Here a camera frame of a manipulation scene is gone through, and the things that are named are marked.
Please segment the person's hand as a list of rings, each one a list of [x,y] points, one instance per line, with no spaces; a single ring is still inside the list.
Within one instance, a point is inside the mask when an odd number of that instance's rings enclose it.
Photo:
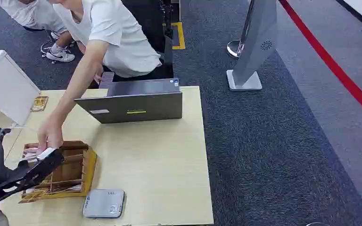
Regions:
[[[45,151],[48,147],[60,148],[63,144],[62,134],[63,121],[56,118],[47,119],[39,128],[38,149]]]

